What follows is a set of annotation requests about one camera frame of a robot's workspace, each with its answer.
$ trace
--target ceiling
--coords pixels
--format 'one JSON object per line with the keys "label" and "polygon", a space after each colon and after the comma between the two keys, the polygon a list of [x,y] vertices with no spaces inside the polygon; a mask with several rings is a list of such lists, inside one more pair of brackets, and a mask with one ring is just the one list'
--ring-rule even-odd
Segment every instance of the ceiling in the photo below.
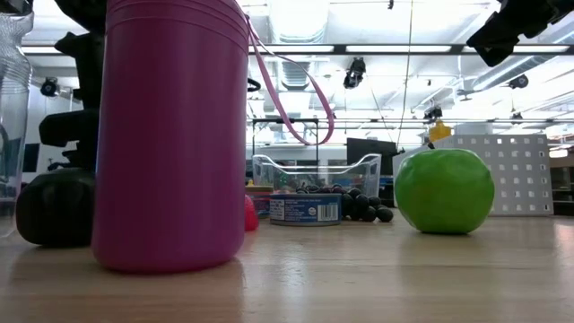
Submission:
{"label": "ceiling", "polygon": [[[395,0],[392,10],[387,9],[388,1],[369,0],[242,0],[239,3],[251,16],[266,44],[284,43],[289,39],[314,44],[463,44],[500,8],[495,0],[414,0],[413,5],[411,1]],[[85,32],[64,16],[53,1],[37,1],[35,12],[35,28],[26,36],[24,46],[52,45],[68,31]],[[570,31],[574,31],[573,15],[534,39],[522,39],[521,43],[552,44]],[[562,43],[574,44],[574,37],[562,38]],[[478,56],[365,56],[366,77],[353,90],[345,90],[343,79],[354,56],[291,58],[310,66],[309,72],[317,79],[338,118],[401,118],[403,112],[408,119],[422,118],[423,111],[432,105],[443,108],[444,118],[509,118],[512,109],[522,111],[524,118],[574,117],[574,93],[570,93],[571,86],[566,86],[574,83],[574,57],[570,56],[547,57],[543,64],[526,70],[530,84],[525,89],[511,90],[502,86],[505,83],[496,82],[487,84],[485,91],[466,97],[457,95],[457,91],[472,90],[476,80],[492,81],[489,75],[500,75],[505,68],[520,65],[531,57],[509,57],[501,66],[489,68]],[[257,61],[254,57],[249,60],[250,77],[262,81]],[[34,55],[30,61],[38,80],[57,76],[64,86],[78,86],[72,58]],[[302,92],[288,91],[282,85],[286,73],[295,73],[292,66],[274,57],[265,57],[265,63],[290,116],[326,116],[310,86]],[[278,116],[265,86],[248,97],[249,118]],[[396,140],[398,135],[396,130],[365,127],[357,124],[356,129],[340,129],[335,137],[368,135],[387,140],[391,135]],[[401,141],[420,140],[424,126],[416,127],[418,129],[404,130]],[[499,131],[532,133],[546,127],[516,129],[507,124],[500,126]],[[285,134],[277,139],[274,132],[284,132],[284,129],[259,131],[256,140],[293,141]]]}

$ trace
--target tin can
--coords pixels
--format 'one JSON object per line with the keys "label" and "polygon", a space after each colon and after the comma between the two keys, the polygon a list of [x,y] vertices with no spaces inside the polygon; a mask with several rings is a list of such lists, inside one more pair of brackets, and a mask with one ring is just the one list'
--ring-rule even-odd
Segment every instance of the tin can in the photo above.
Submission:
{"label": "tin can", "polygon": [[246,186],[246,194],[251,197],[255,212],[259,219],[266,219],[269,217],[269,201],[274,190],[273,187],[263,186]]}
{"label": "tin can", "polygon": [[269,206],[271,224],[328,226],[342,221],[340,194],[275,194]]}

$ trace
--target wooden table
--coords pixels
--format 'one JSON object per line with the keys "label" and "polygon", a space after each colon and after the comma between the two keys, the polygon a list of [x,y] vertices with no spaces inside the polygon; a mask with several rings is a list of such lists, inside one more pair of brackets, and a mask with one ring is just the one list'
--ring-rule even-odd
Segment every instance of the wooden table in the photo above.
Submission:
{"label": "wooden table", "polygon": [[263,224],[199,273],[119,275],[88,249],[0,240],[0,322],[574,322],[574,219],[493,218],[467,237]]}

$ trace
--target fluorescent light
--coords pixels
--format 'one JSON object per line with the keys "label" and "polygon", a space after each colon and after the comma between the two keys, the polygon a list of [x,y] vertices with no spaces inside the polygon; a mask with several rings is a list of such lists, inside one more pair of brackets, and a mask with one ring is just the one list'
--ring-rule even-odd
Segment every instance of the fluorescent light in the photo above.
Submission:
{"label": "fluorescent light", "polygon": [[548,155],[550,156],[550,158],[564,158],[568,157],[568,151],[565,149],[560,149],[557,151],[550,151]]}
{"label": "fluorescent light", "polygon": [[446,53],[450,46],[422,46],[422,45],[352,45],[347,46],[347,53],[429,53],[440,52]]}
{"label": "fluorescent light", "polygon": [[563,53],[568,50],[570,46],[522,46],[514,47],[515,53]]}
{"label": "fluorescent light", "polygon": [[55,48],[49,46],[22,46],[22,52],[24,54],[38,54],[38,55],[62,54]]}
{"label": "fluorescent light", "polygon": [[[331,53],[335,49],[334,46],[326,45],[287,45],[287,46],[265,46],[272,52],[279,53]],[[265,52],[261,46],[257,46],[260,52]],[[255,53],[253,46],[249,46],[249,53]]]}

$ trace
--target white pegboard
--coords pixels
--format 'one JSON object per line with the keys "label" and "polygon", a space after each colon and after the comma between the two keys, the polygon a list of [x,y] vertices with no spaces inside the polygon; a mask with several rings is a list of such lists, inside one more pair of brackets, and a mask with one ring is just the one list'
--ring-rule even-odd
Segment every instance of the white pegboard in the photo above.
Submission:
{"label": "white pegboard", "polygon": [[[545,135],[452,135],[437,148],[475,152],[489,167],[496,187],[491,215],[553,214],[550,160]],[[426,146],[393,158],[393,175],[404,158]]]}

